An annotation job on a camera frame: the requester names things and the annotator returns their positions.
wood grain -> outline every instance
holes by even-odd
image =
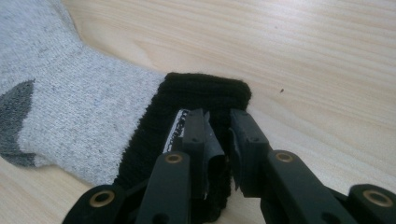
[[[248,112],[273,148],[298,154],[326,186],[396,191],[395,2],[64,3],[104,53],[164,74],[246,81]],[[59,223],[90,187],[55,167],[0,167],[6,223]],[[263,223],[259,201],[234,193],[217,223]]]

black knit fabric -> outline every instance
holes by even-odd
[[[181,108],[209,111],[209,122],[228,155],[230,109],[245,110],[250,96],[248,85],[239,80],[202,74],[168,74],[125,150],[114,183],[129,189],[150,177]],[[216,160],[209,164],[209,192],[206,200],[191,202],[192,223],[215,221],[219,217],[231,193],[230,179],[226,161]]]

knitted sock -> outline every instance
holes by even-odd
[[[241,81],[165,77],[85,46],[60,0],[4,0],[0,30],[0,155],[16,165],[57,164],[128,189],[149,178],[179,109],[209,111],[226,149],[229,110],[248,105]],[[225,161],[209,170],[193,222],[216,219],[230,193]]]

robotic claw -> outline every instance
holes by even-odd
[[[190,200],[205,197],[208,161],[221,152],[203,110],[185,115],[182,134],[157,159],[149,180],[128,190],[88,190],[64,223],[190,223]],[[262,199],[267,224],[396,223],[394,193],[374,185],[353,186],[347,196],[326,188],[297,155],[272,150],[249,113],[232,110],[231,118],[235,185],[245,197]]]

gray knit fabric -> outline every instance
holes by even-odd
[[[85,46],[60,0],[0,2],[0,154],[111,184],[163,75]]]

